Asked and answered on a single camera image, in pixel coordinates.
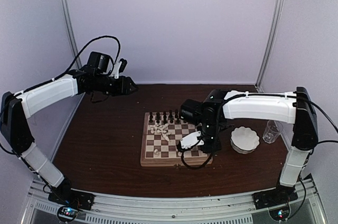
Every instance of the pile of white chess pieces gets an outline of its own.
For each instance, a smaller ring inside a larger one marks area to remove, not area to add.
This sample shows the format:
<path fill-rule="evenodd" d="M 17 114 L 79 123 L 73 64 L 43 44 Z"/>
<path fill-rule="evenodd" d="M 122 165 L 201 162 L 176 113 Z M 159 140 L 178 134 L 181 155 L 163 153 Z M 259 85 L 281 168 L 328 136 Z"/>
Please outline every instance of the pile of white chess pieces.
<path fill-rule="evenodd" d="M 150 132 L 152 134 L 161 134 L 162 137 L 166 140 L 166 141 L 170 141 L 169 139 L 169 135 L 171 134 L 168 131 L 168 125 L 169 124 L 164 124 L 164 125 L 159 125 L 159 124 L 155 124 L 155 125 L 150 125 Z"/>

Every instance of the robotic arm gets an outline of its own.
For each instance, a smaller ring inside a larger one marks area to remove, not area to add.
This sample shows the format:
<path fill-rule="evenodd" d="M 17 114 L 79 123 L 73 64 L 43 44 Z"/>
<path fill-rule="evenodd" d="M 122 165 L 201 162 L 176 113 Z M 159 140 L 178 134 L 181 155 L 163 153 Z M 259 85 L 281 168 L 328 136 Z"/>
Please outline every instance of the robotic arm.
<path fill-rule="evenodd" d="M 113 65 L 110 73 L 105 73 L 109 61 L 109 55 L 92 52 L 87 64 L 79 70 L 70 70 L 60 79 L 27 92 L 7 92 L 3 95 L 0 131 L 13 153 L 54 192 L 49 196 L 51 201 L 69 206 L 76 201 L 76 206 L 79 204 L 80 208 L 90 210 L 93 195 L 71 190 L 69 179 L 38 149 L 27 119 L 59 100 L 84 92 L 92 94 L 100 91 L 107 96 L 121 96 L 137 91 L 137 86 L 130 77 L 119 75 L 125 69 L 127 61 L 121 59 Z"/>
<path fill-rule="evenodd" d="M 218 137 L 226 128 L 227 120 L 235 118 L 269 119 L 293 124 L 292 146 L 280 173 L 275 189 L 253 195 L 256 208 L 261 209 L 297 199 L 295 184 L 307 163 L 309 153 L 318 143 L 317 116 L 307 90 L 296 92 L 258 94 L 237 91 L 212 91 L 204 102 L 186 100 L 181 106 L 181 118 L 198 126 L 198 131 L 184 137 L 177 149 L 198 145 L 205 153 L 221 149 Z"/>

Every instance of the wooden table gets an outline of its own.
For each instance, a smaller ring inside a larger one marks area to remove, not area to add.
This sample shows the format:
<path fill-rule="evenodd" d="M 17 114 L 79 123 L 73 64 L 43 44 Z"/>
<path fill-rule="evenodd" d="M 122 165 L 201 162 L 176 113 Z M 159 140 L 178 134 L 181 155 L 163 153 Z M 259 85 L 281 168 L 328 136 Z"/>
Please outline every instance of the wooden table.
<path fill-rule="evenodd" d="M 188 98 L 203 101 L 213 89 L 256 91 L 253 86 L 141 85 L 133 95 L 99 104 L 85 96 L 54 163 L 75 189 L 134 197 L 198 197 L 274 187 L 287 154 L 281 138 L 271 145 L 261 139 L 253 153 L 242 155 L 230 145 L 231 129 L 221 133 L 223 149 L 206 168 L 141 167 L 144 113 L 175 110 Z M 250 127 L 260 137 L 266 125 L 255 119 L 229 123 Z"/>

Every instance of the scalloped bowl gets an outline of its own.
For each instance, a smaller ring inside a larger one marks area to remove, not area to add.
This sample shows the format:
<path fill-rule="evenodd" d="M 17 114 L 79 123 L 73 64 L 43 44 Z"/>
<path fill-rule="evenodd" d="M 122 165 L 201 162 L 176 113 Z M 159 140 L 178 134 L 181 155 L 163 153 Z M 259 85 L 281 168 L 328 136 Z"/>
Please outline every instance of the scalloped bowl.
<path fill-rule="evenodd" d="M 241 126 L 232 131 L 230 142 L 236 152 L 249 154 L 259 145 L 259 137 L 254 130 Z"/>

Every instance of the white wall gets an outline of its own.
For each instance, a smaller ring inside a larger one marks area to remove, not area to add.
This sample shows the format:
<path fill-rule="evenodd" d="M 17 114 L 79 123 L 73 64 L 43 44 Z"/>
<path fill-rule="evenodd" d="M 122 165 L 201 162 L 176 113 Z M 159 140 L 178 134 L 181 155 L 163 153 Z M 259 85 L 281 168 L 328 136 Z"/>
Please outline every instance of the white wall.
<path fill-rule="evenodd" d="M 68 0 L 79 47 L 110 34 L 138 83 L 254 83 L 275 0 Z M 112 40 L 96 50 L 114 54 Z M 87 62 L 89 52 L 82 57 Z"/>
<path fill-rule="evenodd" d="M 72 55 L 60 0 L 0 0 L 0 8 L 0 96 L 65 70 Z M 48 157 L 77 101 L 61 101 L 30 119 L 33 136 Z M 2 135 L 0 141 L 9 149 Z M 1 223 L 18 223 L 32 179 L 21 161 L 0 151 Z"/>
<path fill-rule="evenodd" d="M 308 89 L 312 101 L 338 123 L 338 0 L 285 0 L 274 50 L 264 77 L 265 92 Z M 338 139 L 318 114 L 320 140 Z M 292 128 L 287 134 L 292 139 Z M 329 222 L 338 223 L 338 144 L 319 145 L 307 172 L 314 176 Z"/>

